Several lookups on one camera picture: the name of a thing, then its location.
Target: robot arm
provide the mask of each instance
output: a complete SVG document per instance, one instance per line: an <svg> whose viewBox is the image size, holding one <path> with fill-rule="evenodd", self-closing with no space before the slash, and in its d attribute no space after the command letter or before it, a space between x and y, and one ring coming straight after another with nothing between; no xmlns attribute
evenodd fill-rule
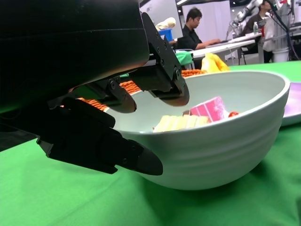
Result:
<svg viewBox="0 0 301 226"><path fill-rule="evenodd" d="M240 11L236 18L233 20L234 24L239 24L243 22L249 15L251 15L252 11L259 7L263 3L263 0L251 0L251 2L243 9L243 11Z"/></svg>
<svg viewBox="0 0 301 226"><path fill-rule="evenodd" d="M134 112L118 79L129 73L165 103L188 103L181 65L138 0L2 1L0 20L6 21L0 29L1 131L35 134L47 157L58 161L111 174L115 165L162 174L151 150L123 138L113 117L76 99Z"/></svg>
<svg viewBox="0 0 301 226"><path fill-rule="evenodd" d="M262 3L263 3L263 0L251 0L250 3L242 11L240 11L237 14L235 19L230 22L229 28L227 31L227 37L233 29L236 30L240 26L240 23L243 22L249 15L251 15L252 11L256 7L259 7Z"/></svg>

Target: purple plate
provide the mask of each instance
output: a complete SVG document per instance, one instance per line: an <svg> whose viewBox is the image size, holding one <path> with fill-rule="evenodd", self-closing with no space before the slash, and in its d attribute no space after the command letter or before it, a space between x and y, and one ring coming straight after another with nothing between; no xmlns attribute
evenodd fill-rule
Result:
<svg viewBox="0 0 301 226"><path fill-rule="evenodd" d="M299 122L301 122L301 83L291 82L281 126L289 126Z"/></svg>

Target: yellow plush toy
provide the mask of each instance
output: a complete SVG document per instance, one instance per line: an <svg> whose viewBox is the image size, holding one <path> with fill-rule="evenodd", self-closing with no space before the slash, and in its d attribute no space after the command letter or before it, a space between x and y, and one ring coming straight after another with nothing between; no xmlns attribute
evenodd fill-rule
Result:
<svg viewBox="0 0 301 226"><path fill-rule="evenodd" d="M206 53L202 60L202 71L206 73L226 72L230 68L219 58L218 55Z"/></svg>

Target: bottle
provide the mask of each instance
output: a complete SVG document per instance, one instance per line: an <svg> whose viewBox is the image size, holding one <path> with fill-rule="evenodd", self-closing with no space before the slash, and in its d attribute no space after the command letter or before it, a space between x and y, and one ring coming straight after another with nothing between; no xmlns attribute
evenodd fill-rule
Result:
<svg viewBox="0 0 301 226"><path fill-rule="evenodd" d="M257 22L254 22L254 25L253 25L253 32L254 32L254 34L257 34L257 33L259 32Z"/></svg>

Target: person in black shirt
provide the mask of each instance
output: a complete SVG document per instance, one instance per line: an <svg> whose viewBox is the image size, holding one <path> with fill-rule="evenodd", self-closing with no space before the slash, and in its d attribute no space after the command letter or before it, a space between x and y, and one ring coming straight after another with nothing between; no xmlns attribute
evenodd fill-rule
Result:
<svg viewBox="0 0 301 226"><path fill-rule="evenodd" d="M192 8L187 14L186 25L183 28L183 37L178 39L177 49L203 49L209 45L221 42L219 39L202 42L194 29L199 25L202 13L197 8Z"/></svg>

